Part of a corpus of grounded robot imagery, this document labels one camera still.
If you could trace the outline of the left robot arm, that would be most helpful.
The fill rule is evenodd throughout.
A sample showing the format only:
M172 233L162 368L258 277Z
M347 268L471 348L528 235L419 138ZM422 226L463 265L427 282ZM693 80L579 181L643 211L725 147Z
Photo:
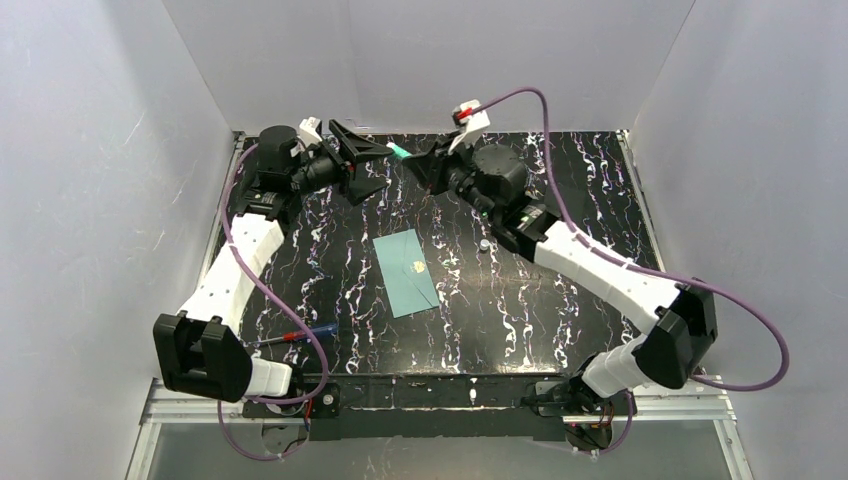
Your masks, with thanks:
M296 405L320 395L328 382L328 358L316 333L260 278L297 220L304 199L334 188L351 205L364 202L387 182L359 174L360 166L393 155L329 122L335 138L309 117L298 127L275 125L260 132L237 161L220 205L225 244L196 290L174 314L153 325L164 386L175 392L235 403ZM239 336L248 300L260 290L314 346L321 375L315 386L298 379L296 367L252 355Z

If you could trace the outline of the green white glue stick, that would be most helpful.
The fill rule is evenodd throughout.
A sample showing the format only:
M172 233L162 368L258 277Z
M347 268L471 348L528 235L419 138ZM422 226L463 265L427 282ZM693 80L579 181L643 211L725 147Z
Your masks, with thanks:
M405 148L399 146L394 142L387 142L386 146L392 150L393 156L398 159L406 159L412 156L411 152L407 151Z

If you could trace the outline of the teal envelope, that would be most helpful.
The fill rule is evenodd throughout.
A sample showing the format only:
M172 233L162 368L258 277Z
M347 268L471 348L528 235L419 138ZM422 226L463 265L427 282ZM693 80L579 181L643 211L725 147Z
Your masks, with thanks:
M373 244L394 318L439 306L416 230L378 237Z

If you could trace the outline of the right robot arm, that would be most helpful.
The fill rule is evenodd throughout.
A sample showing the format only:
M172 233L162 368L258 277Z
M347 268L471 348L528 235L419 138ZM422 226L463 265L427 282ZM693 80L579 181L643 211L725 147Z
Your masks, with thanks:
M639 273L635 263L570 228L563 214L528 193L528 169L508 146L451 149L439 142L396 155L428 193L451 192L486 217L500 246L576 282L639 331L585 361L550 398L598 403L648 382L669 389L688 382L717 337L709 291Z

